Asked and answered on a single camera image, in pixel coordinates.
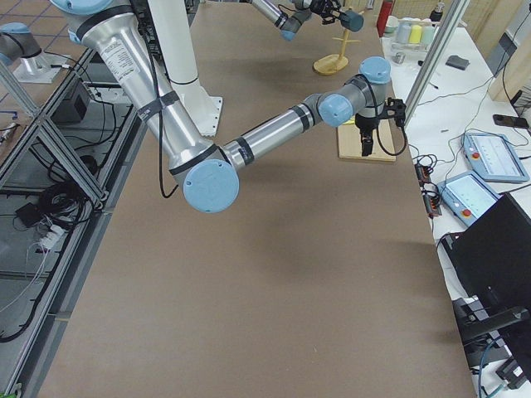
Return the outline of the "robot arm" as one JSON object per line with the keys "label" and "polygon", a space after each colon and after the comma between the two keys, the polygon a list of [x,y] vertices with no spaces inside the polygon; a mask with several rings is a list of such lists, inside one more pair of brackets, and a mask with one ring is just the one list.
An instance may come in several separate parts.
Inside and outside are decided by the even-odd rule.
{"label": "robot arm", "polygon": [[295,10],[291,15],[283,12],[280,6],[275,5],[272,1],[250,0],[246,1],[246,3],[252,5],[272,22],[280,30],[281,36],[287,41],[294,39],[298,30],[313,14],[320,16],[323,24],[333,23],[344,15],[339,1],[292,1]]}
{"label": "robot arm", "polygon": [[71,40],[96,51],[127,94],[138,116],[158,137],[159,153],[190,206],[205,213],[226,210],[237,198],[238,171],[324,122],[337,128],[353,116],[376,129],[390,101],[390,63],[365,59],[338,90],[307,97],[263,124],[218,146],[199,131],[176,84],[165,76],[139,33],[129,1],[55,1],[72,28]]}

